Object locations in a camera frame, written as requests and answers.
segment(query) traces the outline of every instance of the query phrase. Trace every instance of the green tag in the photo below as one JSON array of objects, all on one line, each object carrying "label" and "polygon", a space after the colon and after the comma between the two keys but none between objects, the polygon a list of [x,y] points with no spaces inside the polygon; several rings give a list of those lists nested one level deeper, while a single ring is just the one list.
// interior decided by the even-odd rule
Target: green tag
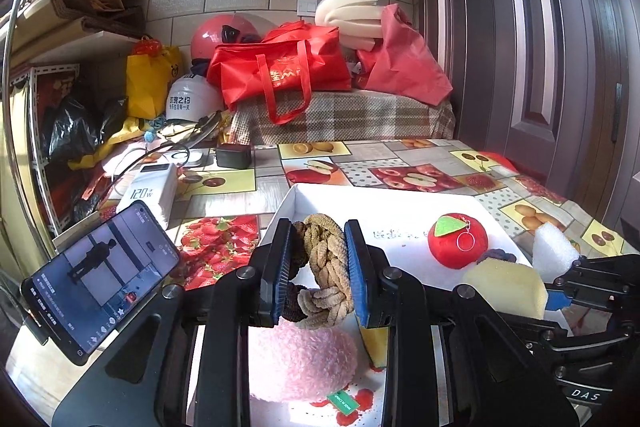
[{"label": "green tag", "polygon": [[436,221],[436,230],[433,233],[436,237],[447,235],[447,233],[457,232],[466,227],[466,223],[451,216],[439,217]]},{"label": "green tag", "polygon": [[345,393],[343,389],[335,394],[330,394],[329,396],[327,396],[327,400],[334,404],[335,407],[345,415],[350,415],[353,411],[360,407],[360,404],[357,403],[347,393]]}]

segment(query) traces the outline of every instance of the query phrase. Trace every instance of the pink helmet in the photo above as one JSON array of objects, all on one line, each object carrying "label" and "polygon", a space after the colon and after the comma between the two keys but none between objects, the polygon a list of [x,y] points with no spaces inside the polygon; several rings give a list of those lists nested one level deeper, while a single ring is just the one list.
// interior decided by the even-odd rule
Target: pink helmet
[{"label": "pink helmet", "polygon": [[211,58],[218,44],[223,44],[222,26],[231,26],[238,30],[239,35],[233,36],[235,40],[225,39],[225,44],[240,42],[244,36],[257,35],[258,32],[247,19],[236,14],[216,15],[203,22],[193,34],[191,39],[192,58]]}]

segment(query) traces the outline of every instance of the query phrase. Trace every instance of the metal bolt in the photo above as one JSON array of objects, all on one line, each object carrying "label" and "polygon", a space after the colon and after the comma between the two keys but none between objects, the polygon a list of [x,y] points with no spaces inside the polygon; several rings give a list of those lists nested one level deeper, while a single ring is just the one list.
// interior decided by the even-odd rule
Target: metal bolt
[{"label": "metal bolt", "polygon": [[175,299],[180,295],[181,291],[182,288],[177,284],[168,284],[167,286],[162,287],[162,297],[165,299]]},{"label": "metal bolt", "polygon": [[255,268],[253,266],[242,266],[236,270],[238,279],[251,279],[255,276]]},{"label": "metal bolt", "polygon": [[468,284],[461,284],[458,286],[457,292],[463,299],[472,299],[476,296],[475,288]]},{"label": "metal bolt", "polygon": [[382,275],[384,275],[387,279],[393,281],[402,277],[402,270],[394,266],[387,266],[382,270]]}]

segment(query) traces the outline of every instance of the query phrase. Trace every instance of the person on phone screen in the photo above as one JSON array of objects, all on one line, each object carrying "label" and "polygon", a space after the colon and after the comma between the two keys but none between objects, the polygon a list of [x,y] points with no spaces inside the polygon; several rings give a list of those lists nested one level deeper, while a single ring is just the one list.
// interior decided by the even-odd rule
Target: person on phone screen
[{"label": "person on phone screen", "polygon": [[86,253],[86,256],[80,263],[76,264],[68,273],[71,280],[76,284],[82,277],[87,275],[91,270],[100,266],[100,264],[104,263],[109,254],[111,253],[111,248],[117,245],[115,239],[110,239],[108,243],[97,243]]}]

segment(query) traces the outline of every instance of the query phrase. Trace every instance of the white cardboard tray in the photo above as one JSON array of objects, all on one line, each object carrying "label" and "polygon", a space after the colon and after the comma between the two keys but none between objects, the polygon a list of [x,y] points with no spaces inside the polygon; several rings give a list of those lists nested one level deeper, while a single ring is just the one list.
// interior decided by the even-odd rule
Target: white cardboard tray
[{"label": "white cardboard tray", "polygon": [[[271,242],[280,218],[286,217],[292,222],[302,221],[308,215],[318,212],[327,214],[341,227],[349,219],[357,219],[368,245],[382,248],[391,266],[411,273],[427,285],[453,289],[461,282],[463,273],[472,266],[452,270],[438,263],[430,253],[427,233],[438,217],[448,212],[461,212],[475,217],[486,230],[489,248],[502,248],[515,254],[518,263],[530,266],[520,249],[478,201],[470,196],[453,194],[296,184],[291,187],[274,214],[260,243]],[[300,270],[293,282],[307,287],[318,287],[308,266]],[[557,321],[568,329],[561,312],[546,312],[545,318]],[[348,393],[355,396],[359,389],[370,389],[374,392],[372,409],[361,412],[360,418],[353,425],[378,427],[382,419],[386,372],[375,373],[370,370],[369,358],[362,344],[354,314],[349,315],[340,327],[353,337],[359,353],[358,368]],[[449,418],[444,365],[438,329],[433,328],[433,333],[440,424],[445,425]],[[196,350],[198,356],[194,357],[194,370],[197,370],[196,361],[200,358],[197,344]],[[192,384],[196,379],[197,375],[192,375]],[[194,385],[190,385],[190,401],[193,388]],[[337,425],[336,410],[330,405],[318,408],[309,403],[269,403],[252,398],[251,408],[252,427]]]}]

